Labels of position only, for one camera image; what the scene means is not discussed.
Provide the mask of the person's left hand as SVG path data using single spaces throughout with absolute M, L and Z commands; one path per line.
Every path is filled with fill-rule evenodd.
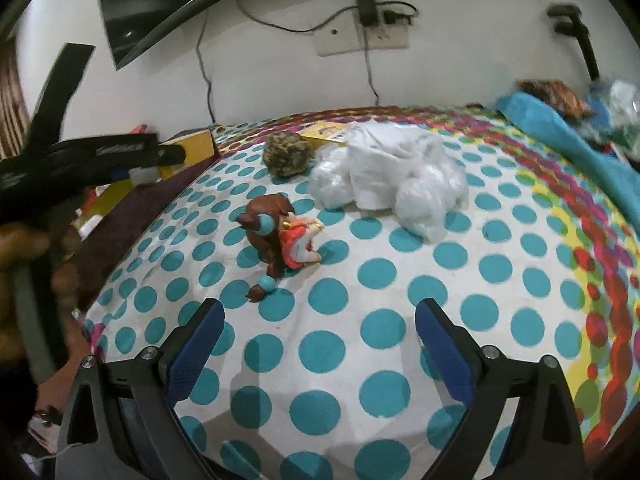
M 1 228 L 1 379 L 6 390 L 37 390 L 35 408 L 66 407 L 81 359 L 89 353 L 73 316 L 81 238 L 70 226 L 56 239 L 19 223 Z

